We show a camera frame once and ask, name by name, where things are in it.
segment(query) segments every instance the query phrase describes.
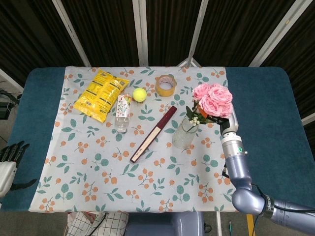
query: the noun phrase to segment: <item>tennis ball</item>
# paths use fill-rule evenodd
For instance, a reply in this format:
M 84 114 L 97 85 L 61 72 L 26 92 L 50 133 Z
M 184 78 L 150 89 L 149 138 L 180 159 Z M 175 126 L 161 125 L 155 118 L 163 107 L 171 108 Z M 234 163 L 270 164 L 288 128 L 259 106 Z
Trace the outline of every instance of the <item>tennis ball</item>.
M 147 92 L 143 88 L 136 88 L 132 93 L 132 97 L 137 102 L 143 102 L 147 97 Z

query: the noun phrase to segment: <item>water bottle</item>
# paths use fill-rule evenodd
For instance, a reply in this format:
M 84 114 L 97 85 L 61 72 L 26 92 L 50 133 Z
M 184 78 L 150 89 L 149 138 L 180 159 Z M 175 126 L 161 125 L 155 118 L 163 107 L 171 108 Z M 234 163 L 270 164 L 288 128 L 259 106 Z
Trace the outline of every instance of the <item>water bottle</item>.
M 117 132 L 125 133 L 129 125 L 131 95 L 121 93 L 117 98 L 115 126 Z

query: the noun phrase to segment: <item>yellow chip bag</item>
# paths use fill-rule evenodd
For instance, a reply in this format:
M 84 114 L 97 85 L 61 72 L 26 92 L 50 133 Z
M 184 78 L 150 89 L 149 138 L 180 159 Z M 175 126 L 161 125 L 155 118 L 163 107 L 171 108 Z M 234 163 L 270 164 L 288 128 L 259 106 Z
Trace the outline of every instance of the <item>yellow chip bag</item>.
M 74 103 L 74 108 L 104 122 L 118 95 L 128 83 L 129 80 L 117 78 L 99 70 L 87 89 Z

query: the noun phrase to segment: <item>glass vase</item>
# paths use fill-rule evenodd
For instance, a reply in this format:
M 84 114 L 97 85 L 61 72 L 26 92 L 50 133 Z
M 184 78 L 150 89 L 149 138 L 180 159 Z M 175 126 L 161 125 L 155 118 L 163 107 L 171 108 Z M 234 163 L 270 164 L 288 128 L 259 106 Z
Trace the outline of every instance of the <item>glass vase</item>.
M 173 145 L 179 149 L 189 148 L 197 130 L 198 125 L 193 126 L 188 117 L 184 118 L 172 137 Z

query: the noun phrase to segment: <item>bottle label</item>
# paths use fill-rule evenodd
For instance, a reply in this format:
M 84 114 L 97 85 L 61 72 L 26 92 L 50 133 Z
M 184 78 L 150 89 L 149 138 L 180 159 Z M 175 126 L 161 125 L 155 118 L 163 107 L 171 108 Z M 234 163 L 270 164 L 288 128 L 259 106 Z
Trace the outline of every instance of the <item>bottle label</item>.
M 121 94 L 117 99 L 116 117 L 129 118 L 131 96 L 129 94 Z

